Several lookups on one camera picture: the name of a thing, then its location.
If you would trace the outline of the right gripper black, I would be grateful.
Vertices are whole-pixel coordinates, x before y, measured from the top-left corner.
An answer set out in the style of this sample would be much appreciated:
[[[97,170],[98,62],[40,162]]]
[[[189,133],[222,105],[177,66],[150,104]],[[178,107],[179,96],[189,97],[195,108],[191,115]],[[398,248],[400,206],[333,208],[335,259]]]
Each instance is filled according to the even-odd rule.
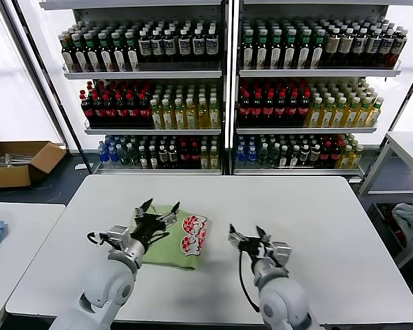
[[[256,230],[259,237],[244,236],[230,224],[228,240],[232,246],[238,247],[240,254],[246,253],[253,262],[262,259],[273,261],[271,235],[267,234],[265,230],[258,225],[256,226]]]

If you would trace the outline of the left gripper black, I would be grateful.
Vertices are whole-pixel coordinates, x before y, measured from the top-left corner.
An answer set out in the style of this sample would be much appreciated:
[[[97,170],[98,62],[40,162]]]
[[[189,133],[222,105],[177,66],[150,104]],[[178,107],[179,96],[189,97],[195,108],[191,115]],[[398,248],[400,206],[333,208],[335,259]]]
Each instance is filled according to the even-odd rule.
[[[178,220],[180,202],[178,201],[169,212],[158,215],[148,213],[153,199],[148,199],[140,207],[135,208],[134,221],[135,228],[132,238],[140,241],[143,245],[151,245],[167,236],[168,227]]]

